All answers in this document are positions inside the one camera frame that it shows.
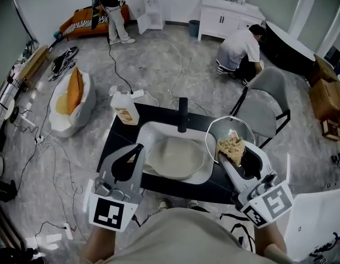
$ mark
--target white t-shirt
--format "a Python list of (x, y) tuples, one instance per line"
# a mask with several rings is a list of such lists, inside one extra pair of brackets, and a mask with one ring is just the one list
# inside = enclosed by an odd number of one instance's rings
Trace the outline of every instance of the white t-shirt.
[(236, 70), (246, 55), (248, 56), (248, 61), (259, 63), (259, 44), (252, 32), (249, 30), (238, 30), (232, 33), (221, 44), (218, 61), (225, 68)]
[(265, 256), (243, 250), (232, 234), (203, 214), (172, 208), (150, 217), (129, 247), (97, 264), (292, 263), (275, 245), (267, 247)]

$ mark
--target cabinet door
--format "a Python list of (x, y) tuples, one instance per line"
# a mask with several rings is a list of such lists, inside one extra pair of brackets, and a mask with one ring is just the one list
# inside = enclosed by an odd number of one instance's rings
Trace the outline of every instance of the cabinet door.
[(203, 9), (201, 13), (201, 31), (203, 33), (220, 34), (222, 11)]
[(224, 13), (220, 28), (220, 35), (228, 37), (236, 30), (238, 30), (239, 24), (240, 24), (239, 18)]
[(249, 29), (252, 25), (257, 24), (252, 20), (241, 19), (238, 29)]

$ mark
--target trash bin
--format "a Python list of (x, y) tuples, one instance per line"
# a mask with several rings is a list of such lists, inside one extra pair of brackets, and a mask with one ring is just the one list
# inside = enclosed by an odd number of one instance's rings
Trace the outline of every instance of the trash bin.
[(189, 29), (190, 29), (190, 36), (198, 37), (199, 32), (199, 20), (190, 20), (188, 22)]

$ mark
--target white cabinet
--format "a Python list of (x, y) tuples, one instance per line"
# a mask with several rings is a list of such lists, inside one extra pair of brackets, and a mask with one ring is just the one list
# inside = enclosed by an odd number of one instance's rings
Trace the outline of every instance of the white cabinet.
[(223, 13), (223, 18), (220, 26), (220, 34), (224, 37), (229, 36), (231, 33), (235, 32), (240, 24), (240, 19), (231, 16), (228, 13)]
[(144, 0), (145, 14), (137, 19), (139, 34), (148, 29), (163, 29), (163, 0)]
[(238, 29), (248, 29), (254, 24), (261, 25), (263, 20), (264, 16), (253, 5), (202, 0), (198, 40), (201, 40), (202, 34), (225, 39)]

